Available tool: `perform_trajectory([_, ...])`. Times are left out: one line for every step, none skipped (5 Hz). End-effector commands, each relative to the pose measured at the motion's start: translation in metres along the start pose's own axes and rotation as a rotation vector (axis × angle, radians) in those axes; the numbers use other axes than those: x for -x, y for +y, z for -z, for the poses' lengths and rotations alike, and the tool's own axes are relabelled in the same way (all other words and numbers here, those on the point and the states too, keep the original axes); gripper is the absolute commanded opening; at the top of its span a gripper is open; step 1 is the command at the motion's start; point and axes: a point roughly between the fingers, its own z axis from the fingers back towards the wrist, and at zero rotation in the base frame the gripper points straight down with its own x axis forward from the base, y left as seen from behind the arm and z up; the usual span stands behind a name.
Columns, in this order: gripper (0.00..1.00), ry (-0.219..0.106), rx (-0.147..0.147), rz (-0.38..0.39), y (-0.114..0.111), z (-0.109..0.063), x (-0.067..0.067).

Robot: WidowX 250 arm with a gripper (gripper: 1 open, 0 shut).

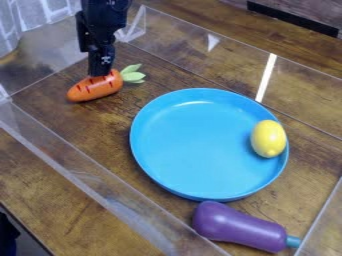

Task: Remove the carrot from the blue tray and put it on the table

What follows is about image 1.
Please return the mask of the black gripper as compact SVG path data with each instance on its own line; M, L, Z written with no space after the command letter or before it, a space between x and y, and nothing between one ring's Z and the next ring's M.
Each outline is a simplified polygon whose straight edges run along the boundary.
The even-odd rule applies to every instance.
M115 32L125 27L132 0L80 0L76 13L79 49L88 51L88 75L107 76L115 60Z

